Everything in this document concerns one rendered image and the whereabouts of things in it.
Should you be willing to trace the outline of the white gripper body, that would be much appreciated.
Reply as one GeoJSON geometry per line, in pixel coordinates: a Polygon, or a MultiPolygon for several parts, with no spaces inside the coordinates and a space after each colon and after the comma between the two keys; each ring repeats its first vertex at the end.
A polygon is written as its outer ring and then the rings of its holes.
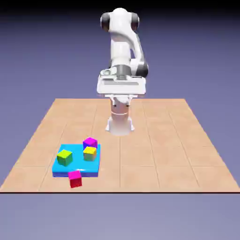
{"type": "Polygon", "coordinates": [[[127,76],[126,80],[118,80],[115,75],[100,76],[97,82],[97,93],[104,95],[144,95],[146,79],[127,76]]]}

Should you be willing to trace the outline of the small purple cube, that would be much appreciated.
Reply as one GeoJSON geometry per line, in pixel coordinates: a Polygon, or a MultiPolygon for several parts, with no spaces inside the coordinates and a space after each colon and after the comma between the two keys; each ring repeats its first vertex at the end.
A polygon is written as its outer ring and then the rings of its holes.
{"type": "Polygon", "coordinates": [[[91,137],[88,137],[85,140],[83,140],[82,144],[83,144],[83,149],[85,149],[86,147],[94,147],[94,148],[98,147],[97,139],[94,139],[91,137]]]}

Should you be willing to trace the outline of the small yellow cube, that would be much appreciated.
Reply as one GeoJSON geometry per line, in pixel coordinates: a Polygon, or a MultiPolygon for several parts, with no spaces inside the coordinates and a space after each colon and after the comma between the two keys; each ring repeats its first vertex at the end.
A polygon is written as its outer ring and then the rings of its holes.
{"type": "Polygon", "coordinates": [[[94,161],[97,154],[97,148],[87,146],[83,150],[83,157],[85,161],[94,161]]]}

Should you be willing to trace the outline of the small green cube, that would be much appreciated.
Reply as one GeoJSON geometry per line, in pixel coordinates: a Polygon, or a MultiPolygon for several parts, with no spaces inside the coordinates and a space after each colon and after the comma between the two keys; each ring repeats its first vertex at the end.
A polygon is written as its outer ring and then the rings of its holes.
{"type": "Polygon", "coordinates": [[[63,149],[57,154],[57,161],[60,165],[68,166],[73,161],[73,154],[69,150],[63,149]]]}

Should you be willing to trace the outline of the small red cube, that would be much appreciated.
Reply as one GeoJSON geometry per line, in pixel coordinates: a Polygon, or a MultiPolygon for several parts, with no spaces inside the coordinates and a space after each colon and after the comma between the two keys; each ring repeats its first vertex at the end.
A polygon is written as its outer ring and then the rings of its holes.
{"type": "Polygon", "coordinates": [[[71,171],[68,173],[69,183],[71,188],[82,186],[82,176],[80,170],[71,171]]]}

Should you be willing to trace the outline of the large blue box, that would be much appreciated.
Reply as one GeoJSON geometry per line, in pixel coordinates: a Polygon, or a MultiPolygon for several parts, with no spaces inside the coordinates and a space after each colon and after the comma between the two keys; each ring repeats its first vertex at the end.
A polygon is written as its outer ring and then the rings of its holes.
{"type": "Polygon", "coordinates": [[[100,166],[101,145],[97,146],[97,154],[94,161],[85,161],[83,157],[82,144],[62,144],[58,150],[68,150],[72,152],[73,161],[68,166],[63,166],[58,163],[57,158],[52,165],[53,177],[68,177],[68,173],[79,170],[82,177],[97,177],[100,166]]]}

